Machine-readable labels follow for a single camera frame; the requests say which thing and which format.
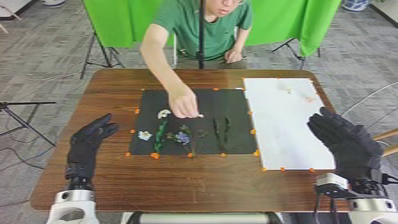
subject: black glove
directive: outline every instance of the black glove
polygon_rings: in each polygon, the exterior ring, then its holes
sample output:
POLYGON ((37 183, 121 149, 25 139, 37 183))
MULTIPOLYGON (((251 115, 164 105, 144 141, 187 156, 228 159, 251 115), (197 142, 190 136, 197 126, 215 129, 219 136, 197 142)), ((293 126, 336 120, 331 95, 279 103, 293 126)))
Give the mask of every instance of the black glove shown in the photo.
POLYGON ((96 169, 96 152, 103 143, 119 130, 117 124, 109 124, 112 114, 98 118, 71 136, 71 151, 68 153, 66 179, 93 178, 96 169))
POLYGON ((308 126, 332 152, 336 174, 348 180, 371 179, 371 169, 380 171, 382 147, 363 125, 354 125, 325 107, 320 114, 311 116, 308 126))

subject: green backdrop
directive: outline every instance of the green backdrop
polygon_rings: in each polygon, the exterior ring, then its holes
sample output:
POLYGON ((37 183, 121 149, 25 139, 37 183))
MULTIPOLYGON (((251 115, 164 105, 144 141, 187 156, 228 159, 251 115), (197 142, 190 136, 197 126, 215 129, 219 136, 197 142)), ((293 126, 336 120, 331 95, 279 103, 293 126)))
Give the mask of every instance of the green backdrop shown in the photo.
MULTIPOLYGON (((84 0, 103 46, 130 48, 133 42, 142 42, 162 1, 84 0)), ((324 41, 341 0, 251 1, 254 21, 247 45, 297 38, 302 56, 309 56, 324 41)))

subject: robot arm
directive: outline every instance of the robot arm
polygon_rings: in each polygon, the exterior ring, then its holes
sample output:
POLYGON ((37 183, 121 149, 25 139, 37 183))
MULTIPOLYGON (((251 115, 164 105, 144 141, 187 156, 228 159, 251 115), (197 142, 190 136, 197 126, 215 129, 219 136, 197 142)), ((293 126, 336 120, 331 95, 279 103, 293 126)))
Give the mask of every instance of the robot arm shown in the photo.
POLYGON ((336 214, 334 199, 347 200, 354 224, 371 224, 373 221, 382 224, 398 223, 396 207, 384 188, 384 185, 398 183, 389 179, 398 179, 380 172, 382 147, 364 127, 356 126, 325 108, 309 118, 308 126, 336 161, 336 174, 327 173, 316 177, 316 200, 320 195, 331 198, 332 214, 336 214))
POLYGON ((68 153, 66 191, 59 192, 52 206, 46 224, 100 224, 96 219, 93 177, 96 169, 96 153, 103 139, 117 132, 117 124, 109 124, 112 115, 107 114, 80 129, 71 137, 68 153), (75 211, 84 212, 84 219, 62 221, 75 211))

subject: wall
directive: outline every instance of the wall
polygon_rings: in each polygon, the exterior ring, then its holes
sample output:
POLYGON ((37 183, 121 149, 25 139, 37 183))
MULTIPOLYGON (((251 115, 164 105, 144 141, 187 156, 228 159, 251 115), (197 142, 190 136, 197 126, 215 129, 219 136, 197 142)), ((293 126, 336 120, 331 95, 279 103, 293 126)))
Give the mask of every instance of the wall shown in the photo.
POLYGON ((375 7, 382 10, 391 19, 398 22, 398 0, 373 2, 375 7))
MULTIPOLYGON (((13 12, 29 4, 32 0, 0 0, 0 4, 7 6, 13 12)), ((9 12, 0 8, 0 17, 9 17, 9 12)))

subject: chair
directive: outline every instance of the chair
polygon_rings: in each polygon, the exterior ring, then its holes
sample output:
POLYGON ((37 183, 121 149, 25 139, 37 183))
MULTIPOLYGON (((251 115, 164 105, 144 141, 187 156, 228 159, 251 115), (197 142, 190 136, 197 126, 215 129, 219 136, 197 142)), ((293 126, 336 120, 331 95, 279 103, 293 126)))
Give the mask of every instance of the chair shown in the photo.
MULTIPOLYGON (((11 11, 11 9, 7 8, 7 6, 0 3, 0 8, 4 8, 4 10, 9 12, 9 15, 16 17, 18 20, 21 20, 21 17, 14 14, 14 12, 11 11)), ((4 31, 5 34, 9 34, 9 31, 0 23, 0 29, 4 31)))
MULTIPOLYGON (((391 136, 395 136, 395 135, 398 135, 398 129, 395 129, 395 130, 384 132, 382 134, 375 135, 375 136, 373 136, 373 140, 375 140, 375 141, 380 141, 382 139, 386 139, 387 137, 391 137, 391 136)), ((382 154, 382 156, 387 156, 387 155, 391 155, 391 154, 396 153, 396 152, 398 152, 398 144, 396 144, 396 145, 391 145, 391 146, 384 149, 384 154, 382 154)))

